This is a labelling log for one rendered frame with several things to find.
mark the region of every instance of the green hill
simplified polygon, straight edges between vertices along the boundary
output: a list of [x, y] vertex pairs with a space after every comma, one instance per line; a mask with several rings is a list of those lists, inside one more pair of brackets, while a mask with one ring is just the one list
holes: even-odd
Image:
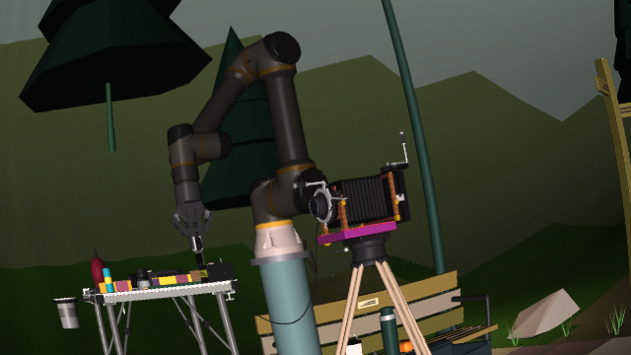
[[[188, 250], [169, 222], [175, 201], [166, 135], [192, 122], [208, 100], [223, 45], [205, 49], [214, 60], [189, 85], [113, 104], [115, 154], [106, 147], [105, 104], [35, 114], [18, 99], [45, 47], [41, 38], [0, 45], [0, 267], [73, 264], [90, 259], [93, 248], [104, 260]], [[366, 56], [301, 72], [295, 81], [310, 155], [329, 180], [377, 174], [403, 160], [397, 134], [406, 133], [412, 221], [387, 249], [433, 267], [399, 77]], [[475, 72], [416, 94], [448, 270], [463, 275], [552, 222], [623, 222], [601, 99], [561, 122]], [[249, 208], [217, 212], [206, 246], [253, 249], [251, 221]], [[313, 249], [316, 221], [295, 221]], [[351, 255], [330, 252], [337, 248], [320, 248], [322, 277], [349, 267]]]

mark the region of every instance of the black box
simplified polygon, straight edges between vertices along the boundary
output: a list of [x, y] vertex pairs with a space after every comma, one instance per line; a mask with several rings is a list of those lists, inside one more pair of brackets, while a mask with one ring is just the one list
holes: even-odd
[[235, 271], [231, 262], [220, 262], [207, 265], [208, 282], [232, 281], [235, 279]]

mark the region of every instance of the green pole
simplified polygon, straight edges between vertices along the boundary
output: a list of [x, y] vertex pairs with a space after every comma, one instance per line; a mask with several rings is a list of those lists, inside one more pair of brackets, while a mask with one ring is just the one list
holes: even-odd
[[401, 74], [403, 82], [403, 90], [407, 99], [407, 110], [410, 113], [412, 121], [412, 130], [414, 132], [414, 142], [416, 143], [416, 153], [418, 155], [418, 163], [421, 166], [421, 178], [423, 179], [423, 191], [425, 192], [425, 205], [427, 206], [427, 217], [430, 222], [430, 235], [432, 236], [432, 251], [434, 252], [434, 269], [437, 275], [444, 274], [445, 268], [445, 252], [443, 251], [443, 237], [441, 236], [441, 221], [438, 217], [438, 206], [436, 204], [436, 191], [434, 190], [434, 180], [432, 179], [432, 169], [430, 168], [430, 158], [427, 154], [427, 145], [425, 144], [425, 134], [423, 133], [423, 124], [421, 123], [421, 114], [418, 111], [418, 103], [414, 94], [414, 86], [412, 86], [412, 77], [410, 69], [407, 66], [405, 51], [403, 50], [403, 42], [398, 32], [394, 11], [389, 0], [382, 0], [384, 3], [384, 11], [386, 12], [387, 26], [390, 28], [390, 36], [394, 45], [394, 53], [396, 53], [396, 61], [398, 70]]
[[111, 114], [111, 89], [109, 83], [105, 84], [105, 100], [107, 102], [107, 141], [109, 142], [109, 152], [116, 151], [116, 138], [114, 137], [114, 118]]

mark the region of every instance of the grey sky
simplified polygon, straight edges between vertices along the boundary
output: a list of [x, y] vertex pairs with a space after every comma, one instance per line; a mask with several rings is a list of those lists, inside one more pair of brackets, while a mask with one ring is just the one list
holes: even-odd
[[[42, 37], [37, 24], [49, 3], [1, 0], [0, 43]], [[613, 65], [612, 0], [392, 0], [392, 7], [414, 87], [475, 70], [563, 120], [597, 94], [594, 61]], [[303, 50], [299, 71], [371, 54], [398, 73], [379, 0], [182, 0], [171, 18], [202, 47], [225, 41], [230, 26], [240, 37], [287, 32]]]

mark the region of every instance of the tripod leg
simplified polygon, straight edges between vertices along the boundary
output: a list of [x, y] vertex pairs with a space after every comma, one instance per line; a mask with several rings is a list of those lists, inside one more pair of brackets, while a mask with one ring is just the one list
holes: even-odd
[[353, 326], [353, 318], [355, 316], [355, 303], [357, 302], [357, 295], [359, 294], [359, 287], [362, 283], [363, 273], [363, 264], [360, 265], [359, 268], [353, 267], [353, 276], [351, 277], [351, 284], [348, 288], [346, 309], [344, 310], [342, 327], [339, 330], [339, 338], [337, 340], [337, 349], [335, 350], [335, 355], [342, 355], [346, 351], [346, 345], [348, 344], [348, 335], [350, 334], [351, 327]]
[[396, 283], [396, 279], [394, 279], [394, 275], [391, 272], [388, 272], [386, 269], [386, 263], [377, 263], [377, 269], [384, 280], [384, 284], [386, 285], [387, 292], [394, 303], [394, 307], [396, 308], [397, 314], [401, 317], [401, 322], [403, 323], [403, 327], [405, 327], [405, 331], [407, 335], [410, 337], [410, 341], [414, 346], [414, 352], [416, 355], [421, 354], [431, 354], [425, 340], [423, 339], [423, 335], [416, 324], [414, 316], [409, 312], [409, 308], [407, 307], [407, 302], [403, 297], [402, 293], [400, 293], [400, 289], [398, 284]]

